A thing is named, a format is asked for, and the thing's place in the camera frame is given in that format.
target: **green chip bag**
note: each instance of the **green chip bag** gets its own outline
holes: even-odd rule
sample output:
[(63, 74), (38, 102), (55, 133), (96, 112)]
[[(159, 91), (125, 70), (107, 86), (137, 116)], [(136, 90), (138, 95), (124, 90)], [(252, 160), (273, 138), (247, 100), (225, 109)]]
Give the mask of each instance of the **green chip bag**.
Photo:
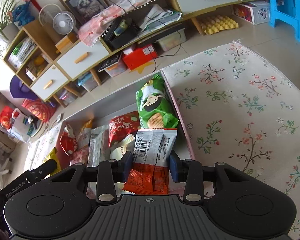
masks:
[(137, 92), (141, 128), (176, 128), (179, 120), (166, 95), (164, 80), (156, 74)]

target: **pink cloth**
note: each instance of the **pink cloth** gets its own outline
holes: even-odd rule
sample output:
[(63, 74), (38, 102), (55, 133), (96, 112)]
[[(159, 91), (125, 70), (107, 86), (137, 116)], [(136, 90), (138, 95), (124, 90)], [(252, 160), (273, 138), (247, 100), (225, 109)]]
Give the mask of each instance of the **pink cloth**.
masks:
[[(151, 0), (129, 0), (135, 7), (141, 6)], [(127, 0), (121, 0), (117, 3), (126, 12), (134, 10), (134, 7)], [(125, 12), (116, 5), (111, 5), (103, 10), (98, 16), (92, 18), (79, 30), (80, 40), (88, 46), (92, 46), (103, 32), (109, 27), (111, 22), (117, 17), (124, 15)]]

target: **red box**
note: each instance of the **red box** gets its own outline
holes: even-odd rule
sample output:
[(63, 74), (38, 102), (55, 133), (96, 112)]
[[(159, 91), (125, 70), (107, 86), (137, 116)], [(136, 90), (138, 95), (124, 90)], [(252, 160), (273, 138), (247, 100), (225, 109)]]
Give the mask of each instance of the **red box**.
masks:
[(144, 63), (156, 58), (158, 54), (154, 50), (152, 44), (143, 48), (135, 49), (128, 55), (123, 55), (122, 59), (130, 70), (140, 67)]

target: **white fan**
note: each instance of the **white fan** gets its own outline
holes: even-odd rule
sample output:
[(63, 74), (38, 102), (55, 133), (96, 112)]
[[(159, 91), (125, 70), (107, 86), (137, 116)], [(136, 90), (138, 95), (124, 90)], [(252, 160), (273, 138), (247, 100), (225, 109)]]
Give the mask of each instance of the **white fan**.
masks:
[(62, 9), (57, 4), (47, 4), (39, 13), (39, 22), (42, 26), (46, 23), (52, 24), (54, 17), (60, 12), (62, 12)]
[(76, 20), (71, 12), (58, 13), (53, 19), (53, 28), (62, 35), (67, 35), (75, 28)]

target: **yellow egg tray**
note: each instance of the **yellow egg tray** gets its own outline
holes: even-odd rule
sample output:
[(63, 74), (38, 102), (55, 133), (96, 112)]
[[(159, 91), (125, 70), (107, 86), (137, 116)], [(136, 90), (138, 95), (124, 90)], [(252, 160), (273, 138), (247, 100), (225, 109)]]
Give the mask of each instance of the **yellow egg tray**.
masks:
[(200, 23), (206, 34), (214, 34), (224, 30), (239, 28), (239, 24), (228, 16), (207, 17)]

